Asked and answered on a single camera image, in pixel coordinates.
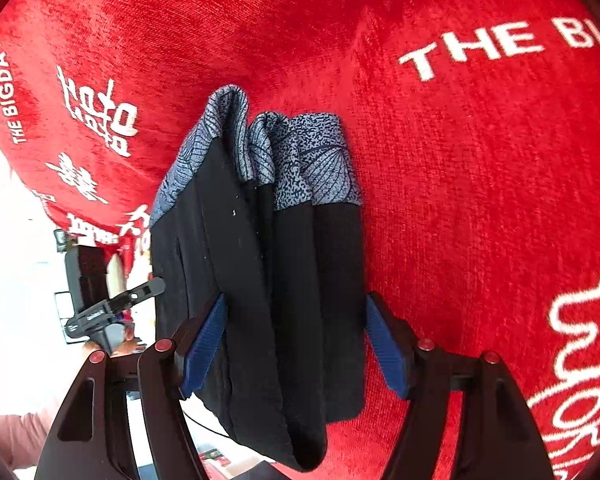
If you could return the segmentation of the person hand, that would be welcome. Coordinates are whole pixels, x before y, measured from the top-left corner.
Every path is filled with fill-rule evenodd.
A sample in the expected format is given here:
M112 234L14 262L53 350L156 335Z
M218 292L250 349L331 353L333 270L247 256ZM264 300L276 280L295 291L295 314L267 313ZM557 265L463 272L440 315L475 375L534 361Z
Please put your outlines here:
M116 358L117 356L140 353L147 348L146 344L135 335L135 324L133 322L114 324L110 328L112 332L110 330L107 332L106 348L102 348L97 341L90 339L82 347L84 358L88 358L95 351L103 351Z

